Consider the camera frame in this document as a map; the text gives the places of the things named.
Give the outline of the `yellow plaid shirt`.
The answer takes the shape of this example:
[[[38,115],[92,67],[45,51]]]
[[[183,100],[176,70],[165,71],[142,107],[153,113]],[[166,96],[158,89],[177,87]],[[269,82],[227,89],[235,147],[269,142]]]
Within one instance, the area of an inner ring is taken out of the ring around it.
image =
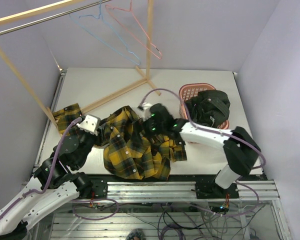
[[[186,161],[185,146],[172,138],[159,134],[150,142],[142,135],[140,118],[128,105],[117,109],[100,125],[110,125],[109,144],[103,152],[105,169],[123,179],[142,180],[156,178],[166,181],[171,172],[171,163]],[[60,152],[58,159],[72,171],[77,171],[86,162],[90,151],[89,133],[72,127],[68,134],[79,141],[72,153]]]

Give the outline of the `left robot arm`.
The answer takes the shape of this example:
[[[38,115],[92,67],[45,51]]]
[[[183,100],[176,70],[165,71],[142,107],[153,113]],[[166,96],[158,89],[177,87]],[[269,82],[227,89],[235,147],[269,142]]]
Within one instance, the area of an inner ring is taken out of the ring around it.
[[[73,200],[105,198],[107,185],[80,172],[101,128],[83,128],[79,135],[62,136],[25,187],[0,210],[0,240],[22,240],[43,218]]]

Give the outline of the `dark pinstriped shirt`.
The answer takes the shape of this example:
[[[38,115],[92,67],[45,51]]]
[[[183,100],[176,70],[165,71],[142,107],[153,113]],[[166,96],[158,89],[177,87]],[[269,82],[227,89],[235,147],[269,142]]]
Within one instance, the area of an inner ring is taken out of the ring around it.
[[[189,116],[194,123],[218,128],[229,119],[230,100],[220,90],[204,90],[185,101]]]

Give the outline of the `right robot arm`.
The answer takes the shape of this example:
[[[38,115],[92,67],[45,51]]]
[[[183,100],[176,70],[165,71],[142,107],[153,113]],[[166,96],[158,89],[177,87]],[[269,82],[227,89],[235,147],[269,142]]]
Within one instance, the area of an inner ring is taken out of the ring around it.
[[[137,112],[147,137],[163,134],[180,143],[192,142],[223,150],[227,164],[210,186],[216,198],[223,197],[234,181],[248,176],[260,156],[261,149],[243,127],[217,129],[174,118],[160,103],[143,103],[137,107]]]

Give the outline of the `blue wire hanger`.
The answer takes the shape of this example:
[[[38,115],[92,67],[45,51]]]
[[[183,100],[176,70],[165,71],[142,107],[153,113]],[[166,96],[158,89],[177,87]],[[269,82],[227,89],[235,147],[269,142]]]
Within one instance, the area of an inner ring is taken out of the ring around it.
[[[141,59],[133,52],[120,33],[106,19],[103,11],[104,3],[99,0],[97,11],[89,13],[70,13],[69,18],[83,31],[102,43],[125,60],[139,66]]]

